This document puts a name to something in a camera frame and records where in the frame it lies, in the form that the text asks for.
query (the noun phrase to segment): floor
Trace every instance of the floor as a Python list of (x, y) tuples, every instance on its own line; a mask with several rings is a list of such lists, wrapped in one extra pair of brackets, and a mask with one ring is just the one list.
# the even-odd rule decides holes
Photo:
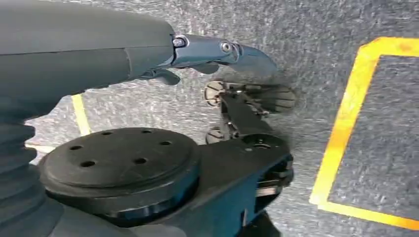
[[(409, 41), (404, 53), (375, 54), (379, 61), (371, 83), (362, 61), (354, 66), (357, 55), (360, 60), (372, 57), (373, 50), (357, 54), (362, 45), (389, 50), (383, 41), (374, 41), (378, 37), (419, 38), (418, 0), (68, 1), (151, 14), (166, 19), (179, 33), (237, 40), (263, 50), (281, 67), (269, 78), (228, 68), (209, 76), (179, 70), (175, 72), (183, 80), (177, 86), (132, 81), (90, 90), (81, 96), (89, 130), (157, 127), (203, 143), (204, 134), (219, 119), (217, 110), (202, 99), (208, 81), (280, 83), (298, 96), (292, 112), (268, 119), (286, 137), (295, 157), (294, 182), (269, 207), (284, 236), (419, 235), (418, 39)], [(361, 72), (353, 75), (352, 70)], [(325, 152), (333, 150), (327, 144), (334, 126), (334, 139), (349, 136), (350, 132), (339, 133), (339, 116), (335, 118), (339, 108), (344, 117), (345, 103), (357, 104), (350, 98), (363, 98), (362, 88), (368, 93), (348, 144), (341, 147), (339, 163), (338, 157)], [(341, 104), (344, 94), (348, 98)], [(29, 122), (37, 128), (30, 143), (43, 146), (40, 156), (86, 133), (79, 101), (80, 97), (65, 97), (52, 113)], [(320, 166), (325, 175), (319, 173)], [(327, 185), (331, 185), (328, 195), (321, 193)], [(315, 193), (325, 199), (316, 201)]]

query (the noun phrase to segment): small wheel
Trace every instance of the small wheel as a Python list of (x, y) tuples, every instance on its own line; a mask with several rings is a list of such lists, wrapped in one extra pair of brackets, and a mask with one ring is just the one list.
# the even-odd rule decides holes
[(262, 108), (275, 113), (291, 110), (296, 100), (295, 94), (288, 87), (281, 85), (249, 93), (249, 96)]
[(219, 94), (224, 91), (224, 86), (224, 82), (218, 80), (211, 81), (205, 86), (204, 99), (210, 106), (218, 106)]
[(212, 144), (216, 142), (220, 142), (224, 140), (224, 135), (221, 132), (221, 129), (219, 127), (213, 127), (205, 136), (205, 143), (206, 144)]

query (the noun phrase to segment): yellow tape line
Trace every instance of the yellow tape line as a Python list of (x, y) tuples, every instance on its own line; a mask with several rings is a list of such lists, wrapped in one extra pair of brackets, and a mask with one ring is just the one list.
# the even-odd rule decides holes
[(318, 206), (319, 209), (330, 211), (346, 216), (357, 217), (360, 219), (380, 222), (383, 224), (397, 226), (400, 228), (406, 228), (410, 230), (417, 231), (419, 230), (419, 222), (416, 220), (411, 220), (403, 217), (388, 215), (380, 212), (369, 211), (365, 209), (360, 209), (352, 206), (345, 206), (333, 202), (327, 202)]
[(80, 134), (82, 136), (90, 134), (91, 130), (87, 120), (86, 112), (84, 110), (82, 95), (73, 95), (71, 99), (73, 100), (74, 112), (76, 114), (76, 123), (79, 126)]
[(381, 37), (359, 48), (317, 175), (310, 203), (320, 209), (411, 230), (419, 221), (328, 202), (346, 145), (382, 55), (419, 57), (419, 39)]
[(51, 146), (42, 146), (42, 145), (35, 145), (35, 144), (30, 144), (30, 143), (25, 144), (25, 146), (29, 148), (34, 148), (37, 151), (42, 152), (42, 153), (50, 153), (55, 149), (54, 147), (51, 147)]

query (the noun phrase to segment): screw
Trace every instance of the screw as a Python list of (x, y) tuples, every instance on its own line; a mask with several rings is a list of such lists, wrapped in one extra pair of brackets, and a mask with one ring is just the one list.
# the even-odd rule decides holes
[(180, 47), (184, 47), (186, 45), (185, 40), (181, 39), (181, 38), (175, 38), (173, 40), (173, 46), (175, 48), (180, 48)]
[(233, 51), (233, 47), (231, 46), (230, 43), (223, 42), (223, 43), (221, 43), (221, 50), (224, 53), (231, 53)]

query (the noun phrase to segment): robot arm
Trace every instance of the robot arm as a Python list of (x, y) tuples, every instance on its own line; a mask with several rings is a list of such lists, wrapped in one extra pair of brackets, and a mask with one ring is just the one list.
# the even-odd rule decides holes
[[(134, 236), (45, 195), (24, 122), (66, 95), (132, 79), (176, 84), (169, 68), (214, 73), (218, 65), (271, 73), (261, 51), (224, 39), (176, 35), (165, 21), (71, 3), (0, 0), (0, 236)], [(142, 236), (153, 235), (153, 228)], [(182, 232), (159, 227), (162, 236)]]

